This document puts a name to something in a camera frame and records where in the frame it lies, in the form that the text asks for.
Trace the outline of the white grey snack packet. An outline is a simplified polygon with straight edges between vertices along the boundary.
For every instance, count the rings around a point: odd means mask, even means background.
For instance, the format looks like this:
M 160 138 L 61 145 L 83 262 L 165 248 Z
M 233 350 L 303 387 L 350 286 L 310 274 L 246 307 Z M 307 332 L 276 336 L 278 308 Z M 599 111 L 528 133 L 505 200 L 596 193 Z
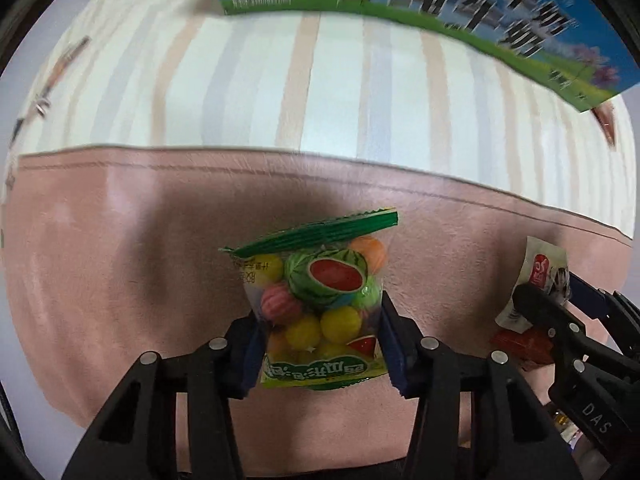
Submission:
M 556 304 L 564 307 L 570 299 L 570 269 L 566 250 L 540 238 L 529 236 L 520 274 L 513 287 L 527 284 L 539 289 Z M 505 330 L 522 334 L 532 327 L 514 306 L 511 294 L 504 309 L 496 316 L 497 325 Z

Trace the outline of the fruit candy bag green top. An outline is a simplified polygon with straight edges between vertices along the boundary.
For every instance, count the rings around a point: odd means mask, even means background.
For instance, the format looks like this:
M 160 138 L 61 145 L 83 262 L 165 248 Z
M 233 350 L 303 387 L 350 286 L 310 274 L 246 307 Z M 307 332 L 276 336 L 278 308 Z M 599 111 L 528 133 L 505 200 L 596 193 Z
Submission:
M 386 374 L 378 324 L 398 223 L 383 208 L 224 248 L 265 334 L 263 386 L 331 390 Z

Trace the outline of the red snack packet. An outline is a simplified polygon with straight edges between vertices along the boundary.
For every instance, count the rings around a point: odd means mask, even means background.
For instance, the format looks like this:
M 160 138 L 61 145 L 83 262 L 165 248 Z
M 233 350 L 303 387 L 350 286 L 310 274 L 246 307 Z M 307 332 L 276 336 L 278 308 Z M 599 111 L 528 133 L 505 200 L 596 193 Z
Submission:
M 490 342 L 496 349 L 519 360 L 524 367 L 537 368 L 553 363 L 551 338 L 540 328 L 531 327 L 522 334 L 500 328 Z

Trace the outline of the pink blanket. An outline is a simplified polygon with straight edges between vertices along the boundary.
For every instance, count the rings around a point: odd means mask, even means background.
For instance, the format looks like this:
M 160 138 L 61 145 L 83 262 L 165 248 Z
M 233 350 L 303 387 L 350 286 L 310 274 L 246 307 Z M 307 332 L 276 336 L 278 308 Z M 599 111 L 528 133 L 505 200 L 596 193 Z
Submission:
M 147 351 L 184 356 L 254 314 L 224 248 L 302 224 L 394 208 L 383 296 L 455 352 L 502 353 L 570 448 L 580 476 L 623 479 L 550 399 L 551 365 L 496 349 L 527 237 L 618 292 L 628 238 L 580 214 L 389 166 L 251 151 L 83 148 L 23 156 L 1 209 L 12 321 L 47 400 L 89 428 Z M 385 375 L 331 390 L 256 386 L 230 411 L 241 479 L 405 479 L 418 402 Z M 195 479 L 177 396 L 176 479 Z

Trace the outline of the cardboard box with blue print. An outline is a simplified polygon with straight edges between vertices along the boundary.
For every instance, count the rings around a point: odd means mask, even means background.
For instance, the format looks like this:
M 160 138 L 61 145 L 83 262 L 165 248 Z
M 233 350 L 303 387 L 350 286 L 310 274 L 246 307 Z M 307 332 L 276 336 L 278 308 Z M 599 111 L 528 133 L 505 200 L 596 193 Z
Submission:
M 385 18 L 498 58 L 583 112 L 639 82 L 628 0 L 219 0 L 224 12 L 314 10 Z

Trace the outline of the striped white bed sheet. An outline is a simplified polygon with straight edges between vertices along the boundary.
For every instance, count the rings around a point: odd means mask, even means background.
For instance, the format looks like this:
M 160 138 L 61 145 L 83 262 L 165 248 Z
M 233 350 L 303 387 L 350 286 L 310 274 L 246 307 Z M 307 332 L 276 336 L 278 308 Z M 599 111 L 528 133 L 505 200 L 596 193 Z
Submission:
M 1 77 L 1 182 L 85 145 L 254 148 L 434 172 L 634 232 L 634 130 L 616 139 L 503 62 L 375 18 L 226 18 L 215 0 L 56 2 Z

